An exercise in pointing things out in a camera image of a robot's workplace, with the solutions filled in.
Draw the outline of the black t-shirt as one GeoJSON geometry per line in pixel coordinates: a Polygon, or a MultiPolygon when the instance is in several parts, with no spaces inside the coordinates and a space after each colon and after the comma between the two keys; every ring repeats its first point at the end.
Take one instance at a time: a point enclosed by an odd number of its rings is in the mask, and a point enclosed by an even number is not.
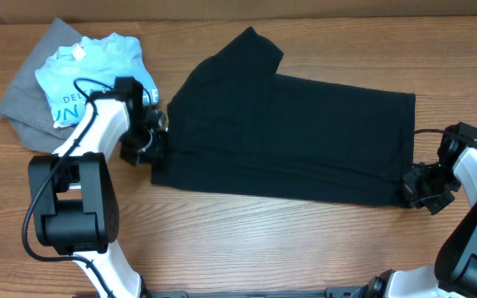
{"type": "Polygon", "coordinates": [[[168,104],[152,183],[181,190],[405,207],[414,94],[279,74],[248,28],[202,61],[168,104]]]}

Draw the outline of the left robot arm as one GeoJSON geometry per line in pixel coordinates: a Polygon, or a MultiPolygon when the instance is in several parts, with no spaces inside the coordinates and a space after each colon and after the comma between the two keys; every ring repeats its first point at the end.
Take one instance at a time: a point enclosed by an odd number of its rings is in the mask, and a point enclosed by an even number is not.
{"type": "Polygon", "coordinates": [[[40,262],[75,262],[99,297],[148,297],[117,237],[118,201],[108,171],[116,146],[132,166],[160,164],[166,155],[166,115],[143,98],[133,77],[84,93],[85,114],[70,137],[28,166],[31,204],[22,245],[40,262]]]}

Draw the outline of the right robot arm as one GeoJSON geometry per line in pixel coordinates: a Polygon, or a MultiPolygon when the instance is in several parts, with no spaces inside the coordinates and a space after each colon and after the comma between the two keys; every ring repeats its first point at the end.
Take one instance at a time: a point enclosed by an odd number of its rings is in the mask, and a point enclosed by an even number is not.
{"type": "Polygon", "coordinates": [[[418,209],[443,210],[464,190],[470,211],[438,252],[433,264],[383,272],[353,297],[477,297],[477,127],[457,123],[441,130],[438,162],[420,163],[403,177],[404,196],[418,209]]]}

